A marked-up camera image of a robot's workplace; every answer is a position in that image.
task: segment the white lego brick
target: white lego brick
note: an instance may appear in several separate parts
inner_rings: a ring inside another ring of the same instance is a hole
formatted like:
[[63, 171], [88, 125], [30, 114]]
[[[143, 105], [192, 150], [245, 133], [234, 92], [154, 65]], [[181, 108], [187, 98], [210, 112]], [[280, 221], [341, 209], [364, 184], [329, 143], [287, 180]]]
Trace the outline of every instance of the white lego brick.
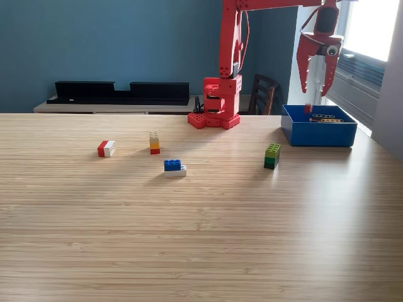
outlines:
[[116, 150], [116, 143], [114, 140], [110, 140], [104, 147], [105, 157], [111, 157]]
[[158, 131], [150, 131], [150, 143], [159, 143]]
[[185, 177], [186, 176], [186, 166], [181, 165], [180, 171], [165, 171], [165, 177]]

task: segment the blue bin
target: blue bin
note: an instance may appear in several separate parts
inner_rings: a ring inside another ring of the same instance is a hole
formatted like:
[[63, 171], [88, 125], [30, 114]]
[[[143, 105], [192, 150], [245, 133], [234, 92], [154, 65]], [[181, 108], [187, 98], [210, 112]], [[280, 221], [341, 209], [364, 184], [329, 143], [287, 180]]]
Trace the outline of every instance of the blue bin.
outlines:
[[314, 106], [312, 114], [334, 115], [344, 123], [311, 123], [304, 105], [283, 105], [281, 127], [291, 146], [351, 147], [357, 122], [339, 106]]

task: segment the black tray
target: black tray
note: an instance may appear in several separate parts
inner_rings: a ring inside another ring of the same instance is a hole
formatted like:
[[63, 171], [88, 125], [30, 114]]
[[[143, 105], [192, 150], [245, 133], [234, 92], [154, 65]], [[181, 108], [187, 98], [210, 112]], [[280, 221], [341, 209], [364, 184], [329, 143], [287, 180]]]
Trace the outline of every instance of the black tray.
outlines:
[[48, 104], [187, 106], [189, 83], [131, 82], [129, 91], [116, 91], [115, 82], [56, 82], [57, 97]]

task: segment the wooden chair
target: wooden chair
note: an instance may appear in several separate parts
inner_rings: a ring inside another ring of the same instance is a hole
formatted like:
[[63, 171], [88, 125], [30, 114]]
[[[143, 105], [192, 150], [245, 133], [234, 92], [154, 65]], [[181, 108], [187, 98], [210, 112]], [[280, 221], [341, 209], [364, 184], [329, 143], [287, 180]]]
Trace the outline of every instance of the wooden chair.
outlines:
[[259, 115], [270, 115], [276, 89], [280, 85], [261, 74], [256, 74], [253, 81], [251, 101], [249, 102], [249, 115], [256, 115], [256, 107]]

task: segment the red robot arm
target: red robot arm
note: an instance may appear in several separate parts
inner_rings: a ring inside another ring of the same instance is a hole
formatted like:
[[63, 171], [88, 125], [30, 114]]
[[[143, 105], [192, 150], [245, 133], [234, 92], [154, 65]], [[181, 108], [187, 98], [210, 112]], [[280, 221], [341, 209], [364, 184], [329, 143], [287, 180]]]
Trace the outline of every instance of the red robot arm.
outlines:
[[[336, 3], [341, 0], [223, 0], [222, 26], [220, 37], [219, 74], [220, 78], [206, 78], [203, 83], [205, 112], [202, 115], [191, 113], [189, 123], [197, 128], [217, 126], [231, 128], [239, 123], [239, 93], [242, 89], [242, 69], [249, 40], [249, 20], [247, 11], [289, 6], [320, 6], [310, 16], [317, 13], [313, 33], [302, 33], [298, 46], [297, 61], [303, 92], [307, 90], [307, 74], [311, 56], [326, 57], [326, 80], [322, 95], [329, 90], [340, 53], [340, 36], [334, 36], [339, 9]], [[242, 14], [246, 15], [247, 37], [242, 42]]]

